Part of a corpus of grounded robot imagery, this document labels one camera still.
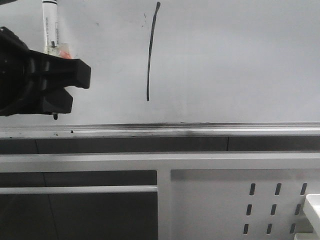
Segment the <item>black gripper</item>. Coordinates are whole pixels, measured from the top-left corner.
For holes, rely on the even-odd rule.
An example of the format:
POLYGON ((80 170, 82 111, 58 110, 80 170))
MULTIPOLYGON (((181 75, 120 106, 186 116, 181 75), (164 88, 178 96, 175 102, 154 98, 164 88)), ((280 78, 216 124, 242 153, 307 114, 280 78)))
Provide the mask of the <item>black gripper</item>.
POLYGON ((0 115, 69 114, 73 97, 64 89, 89 89, 91 67, 30 50, 10 29, 0 28, 0 115), (43 89, 56 89, 44 95, 43 89))

